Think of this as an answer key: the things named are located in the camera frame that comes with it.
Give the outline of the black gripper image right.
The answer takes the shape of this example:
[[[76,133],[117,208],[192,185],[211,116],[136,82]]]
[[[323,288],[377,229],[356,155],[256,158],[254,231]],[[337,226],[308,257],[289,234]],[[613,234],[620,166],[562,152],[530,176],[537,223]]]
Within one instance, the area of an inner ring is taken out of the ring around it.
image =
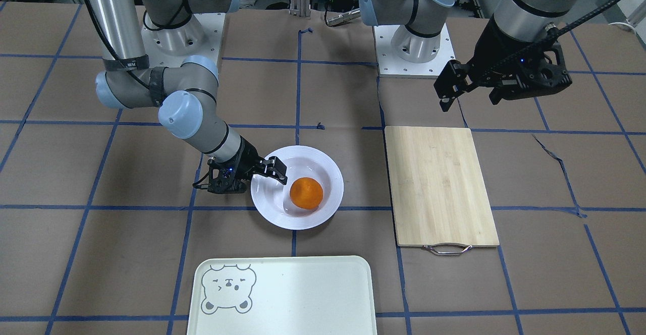
[[[531,45],[506,35],[494,19],[489,20],[476,43],[469,64],[457,60],[446,62],[434,82],[434,89],[443,112],[454,100],[470,93],[477,86],[491,87],[489,98],[498,105],[505,98],[533,98],[557,94],[572,85],[560,43],[552,39],[517,54],[499,64],[513,53]]]

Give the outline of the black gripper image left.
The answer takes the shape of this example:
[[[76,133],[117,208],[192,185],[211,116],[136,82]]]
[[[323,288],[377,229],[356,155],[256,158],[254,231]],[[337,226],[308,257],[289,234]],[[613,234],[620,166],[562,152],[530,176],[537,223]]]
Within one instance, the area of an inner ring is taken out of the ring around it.
[[[208,183],[196,182],[192,187],[207,190],[209,193],[244,193],[244,181],[251,181],[253,175],[277,180],[282,185],[288,183],[286,165],[277,156],[263,158],[247,140],[240,140],[240,147],[232,158],[217,162],[214,158],[207,161]]]

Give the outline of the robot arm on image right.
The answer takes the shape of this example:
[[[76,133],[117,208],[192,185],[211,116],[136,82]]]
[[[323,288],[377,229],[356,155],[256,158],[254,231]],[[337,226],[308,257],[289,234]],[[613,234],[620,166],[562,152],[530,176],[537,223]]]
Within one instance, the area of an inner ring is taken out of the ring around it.
[[[471,59],[447,62],[434,82],[442,110],[477,87],[493,104],[556,94],[571,77],[558,42],[558,23],[577,0],[500,0]],[[397,25],[396,52],[407,61],[429,58],[455,0],[358,0],[368,26]]]

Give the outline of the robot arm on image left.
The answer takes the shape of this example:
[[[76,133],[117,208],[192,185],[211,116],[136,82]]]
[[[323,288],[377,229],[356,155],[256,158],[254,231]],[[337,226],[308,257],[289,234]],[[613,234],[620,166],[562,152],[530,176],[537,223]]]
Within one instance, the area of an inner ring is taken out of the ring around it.
[[[201,13],[232,13],[240,0],[83,0],[103,43],[97,97],[113,109],[156,107],[159,123],[208,157],[208,172],[193,187],[244,193],[254,176],[288,183],[276,156],[260,156],[217,115],[219,69],[197,50],[207,43]]]

